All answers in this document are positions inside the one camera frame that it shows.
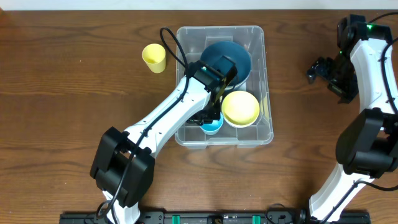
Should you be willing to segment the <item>blue cup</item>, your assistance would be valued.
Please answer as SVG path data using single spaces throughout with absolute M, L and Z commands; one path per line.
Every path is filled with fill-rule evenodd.
M 207 135 L 215 135 L 223 125 L 223 117 L 219 120 L 213 120 L 211 123 L 203 124 L 200 126 L 201 130 Z

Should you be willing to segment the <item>white small bowl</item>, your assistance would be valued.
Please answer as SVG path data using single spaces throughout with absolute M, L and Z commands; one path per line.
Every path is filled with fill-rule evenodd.
M 257 116 L 238 118 L 236 120 L 230 120 L 228 117 L 224 117 L 224 120 L 234 128 L 246 128 L 257 120 Z

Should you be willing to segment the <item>yellow small bowl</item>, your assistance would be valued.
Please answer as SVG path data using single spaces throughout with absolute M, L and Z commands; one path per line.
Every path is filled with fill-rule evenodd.
M 260 107 L 256 97 L 246 91 L 234 91 L 223 98 L 221 112 L 230 120 L 259 116 Z

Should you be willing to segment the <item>dark blue bowl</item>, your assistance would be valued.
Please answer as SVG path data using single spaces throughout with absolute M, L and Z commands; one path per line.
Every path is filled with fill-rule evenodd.
M 208 46 L 201 54 L 200 60 L 210 66 L 222 56 L 227 57 L 235 63 L 237 74 L 234 80 L 228 85 L 230 87 L 238 86 L 245 82 L 251 72 L 251 58 L 244 47 L 230 41 L 221 41 Z
M 232 86 L 228 86 L 225 91 L 246 91 L 246 83 L 245 82 L 241 82 L 238 83 L 236 85 L 232 85 Z

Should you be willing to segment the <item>yellow cup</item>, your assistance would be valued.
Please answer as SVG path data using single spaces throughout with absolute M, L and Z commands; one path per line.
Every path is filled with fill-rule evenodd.
M 166 52 L 160 44 L 149 44 L 142 51 L 142 59 L 154 73 L 161 73 L 166 67 Z

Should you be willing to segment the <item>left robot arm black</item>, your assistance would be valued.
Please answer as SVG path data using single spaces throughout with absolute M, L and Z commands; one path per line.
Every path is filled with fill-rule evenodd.
M 137 204 L 153 182 L 157 153 L 191 117 L 203 123 L 218 119 L 211 111 L 237 75 L 236 62 L 228 56 L 212 64 L 191 62 L 176 89 L 154 111 L 123 132 L 111 127 L 102 135 L 90 170 L 108 195 L 96 211 L 98 219 L 111 215 L 113 223 L 134 223 L 139 218 Z

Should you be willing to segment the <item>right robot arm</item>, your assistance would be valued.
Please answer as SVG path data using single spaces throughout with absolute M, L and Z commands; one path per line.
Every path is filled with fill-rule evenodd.
M 351 14 L 337 25 L 338 55 L 320 57 L 307 70 L 309 83 L 323 78 L 341 103 L 359 96 L 360 109 L 337 140 L 336 166 L 297 223 L 369 223 L 366 213 L 345 212 L 347 204 L 365 186 L 397 190 L 373 183 L 397 170 L 397 84 L 391 59 L 396 42 L 390 27 Z

